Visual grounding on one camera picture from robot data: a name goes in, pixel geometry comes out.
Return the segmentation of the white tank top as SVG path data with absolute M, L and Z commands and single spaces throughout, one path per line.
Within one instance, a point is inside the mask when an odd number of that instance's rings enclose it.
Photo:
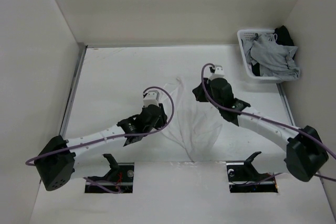
M 163 89 L 172 97 L 174 115 L 161 133 L 182 147 L 191 161 L 206 160 L 223 127 L 218 111 L 209 103 L 197 102 L 183 77 Z

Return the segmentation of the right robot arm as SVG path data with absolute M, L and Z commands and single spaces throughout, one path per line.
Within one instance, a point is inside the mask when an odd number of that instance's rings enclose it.
M 329 159 L 316 129 L 308 125 L 296 128 L 263 117 L 249 103 L 235 98 L 224 78 L 204 78 L 192 93 L 198 102 L 216 102 L 215 108 L 225 121 L 278 145 L 286 153 L 285 171 L 302 182 L 308 182 Z

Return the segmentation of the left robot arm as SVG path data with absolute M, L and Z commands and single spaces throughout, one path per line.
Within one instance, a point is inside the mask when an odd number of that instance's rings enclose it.
M 163 130 L 171 119 L 165 114 L 163 104 L 148 105 L 140 114 L 106 130 L 67 140 L 55 136 L 35 158 L 34 165 L 47 191 L 79 177 L 113 181 L 119 167 L 112 152 Z

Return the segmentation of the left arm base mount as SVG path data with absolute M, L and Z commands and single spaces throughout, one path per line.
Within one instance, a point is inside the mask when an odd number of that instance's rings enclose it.
M 86 181 L 86 194 L 105 194 L 112 191 L 115 194 L 133 193 L 133 180 L 135 163 L 118 163 L 111 154 L 103 154 L 103 161 L 108 162 L 108 170 L 101 176 L 88 176 L 88 179 L 95 182 Z

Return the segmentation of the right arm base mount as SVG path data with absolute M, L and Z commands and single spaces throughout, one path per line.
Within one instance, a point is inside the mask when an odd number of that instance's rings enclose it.
M 226 163 L 230 193 L 278 193 L 273 173 L 259 173 L 252 162 L 261 152 L 254 152 L 243 161 Z

